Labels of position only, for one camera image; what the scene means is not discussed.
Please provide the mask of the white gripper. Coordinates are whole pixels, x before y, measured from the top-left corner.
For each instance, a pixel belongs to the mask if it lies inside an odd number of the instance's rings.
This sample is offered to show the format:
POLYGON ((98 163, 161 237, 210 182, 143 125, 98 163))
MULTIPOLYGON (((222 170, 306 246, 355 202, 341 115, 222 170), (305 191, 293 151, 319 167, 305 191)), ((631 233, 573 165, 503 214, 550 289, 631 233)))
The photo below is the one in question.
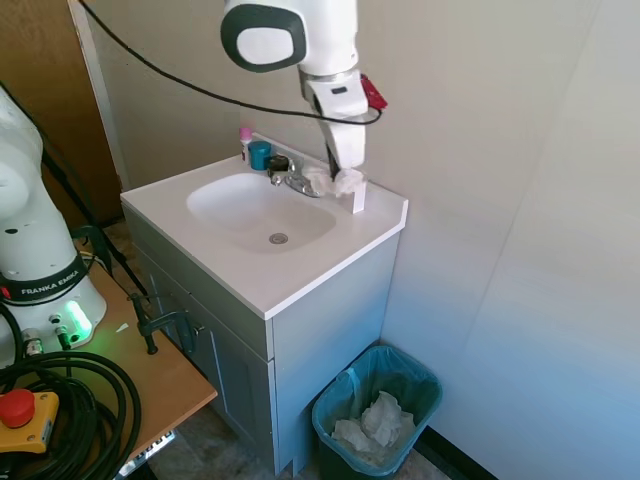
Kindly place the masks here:
POLYGON ((365 161, 365 116, 369 104, 359 74, 304 75, 304 98, 322 117, 330 178, 365 161))

